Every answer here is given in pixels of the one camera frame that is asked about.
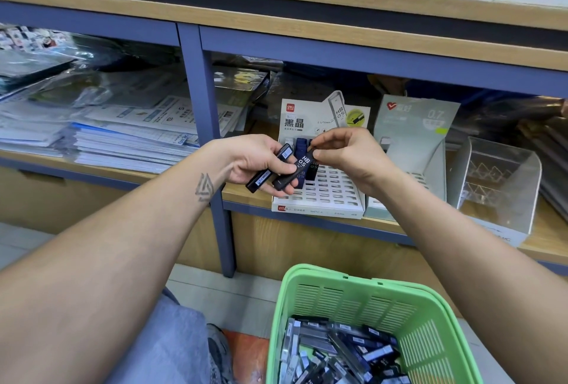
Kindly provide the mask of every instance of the tattoo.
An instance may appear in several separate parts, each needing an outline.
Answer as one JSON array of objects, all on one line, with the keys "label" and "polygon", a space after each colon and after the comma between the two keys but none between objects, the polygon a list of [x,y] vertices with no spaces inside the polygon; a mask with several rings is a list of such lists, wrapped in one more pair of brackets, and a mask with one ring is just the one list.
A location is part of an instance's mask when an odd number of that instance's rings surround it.
[{"label": "tattoo", "polygon": [[202,173],[195,189],[195,195],[199,197],[200,202],[209,202],[214,193],[215,189],[213,188],[211,178],[209,178],[209,173]]}]

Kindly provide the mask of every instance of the floor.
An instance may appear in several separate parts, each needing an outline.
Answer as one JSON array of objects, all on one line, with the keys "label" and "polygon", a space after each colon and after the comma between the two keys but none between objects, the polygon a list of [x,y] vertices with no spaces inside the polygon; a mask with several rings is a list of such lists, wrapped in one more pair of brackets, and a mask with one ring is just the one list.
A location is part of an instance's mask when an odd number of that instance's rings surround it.
[{"label": "floor", "polygon": [[[0,223],[0,269],[53,235]],[[228,279],[206,270],[175,265],[167,287],[184,306],[228,330],[240,384],[264,382],[268,338],[280,281],[237,273]],[[514,384],[464,320],[459,323],[486,383]]]}]

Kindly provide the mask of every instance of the right hand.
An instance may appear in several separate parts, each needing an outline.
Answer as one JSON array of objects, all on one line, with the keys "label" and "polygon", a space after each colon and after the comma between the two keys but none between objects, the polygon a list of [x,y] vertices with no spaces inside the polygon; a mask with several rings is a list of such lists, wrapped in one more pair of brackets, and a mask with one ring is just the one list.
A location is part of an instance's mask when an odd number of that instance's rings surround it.
[{"label": "right hand", "polygon": [[311,142],[314,158],[321,164],[344,171],[359,190],[377,196],[377,186],[397,170],[369,130],[361,127],[331,129]]}]

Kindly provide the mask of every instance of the forearm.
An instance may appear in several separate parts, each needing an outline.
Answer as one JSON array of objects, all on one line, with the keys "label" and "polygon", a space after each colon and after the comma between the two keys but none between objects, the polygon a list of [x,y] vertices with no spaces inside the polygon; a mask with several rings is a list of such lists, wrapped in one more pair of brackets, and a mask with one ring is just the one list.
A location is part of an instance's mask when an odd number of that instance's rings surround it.
[{"label": "forearm", "polygon": [[568,376],[568,285],[402,171],[375,181],[483,343],[517,383]]},{"label": "forearm", "polygon": [[3,380],[101,382],[146,322],[209,202],[207,188],[196,192],[200,178],[209,176],[212,193],[230,165],[206,146],[2,272]]}]

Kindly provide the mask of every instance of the hand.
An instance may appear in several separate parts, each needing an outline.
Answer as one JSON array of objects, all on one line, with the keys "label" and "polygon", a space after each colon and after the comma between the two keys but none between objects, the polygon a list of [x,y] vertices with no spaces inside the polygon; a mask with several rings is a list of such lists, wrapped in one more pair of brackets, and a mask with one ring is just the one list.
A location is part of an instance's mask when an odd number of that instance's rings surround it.
[{"label": "hand", "polygon": [[344,171],[359,190],[377,196],[377,185],[383,175],[399,171],[386,156],[369,130],[360,127],[331,129],[311,143],[314,158],[321,164]]},{"label": "hand", "polygon": [[[290,174],[296,171],[296,157],[290,156],[284,163],[276,157],[282,145],[264,134],[249,134],[238,137],[220,139],[218,144],[231,156],[232,165],[227,176],[227,182],[232,184],[246,184],[260,170],[270,169],[278,174]],[[260,189],[276,197],[294,194],[294,187],[298,180],[292,181],[283,191],[276,191],[274,187],[265,182]]]}]

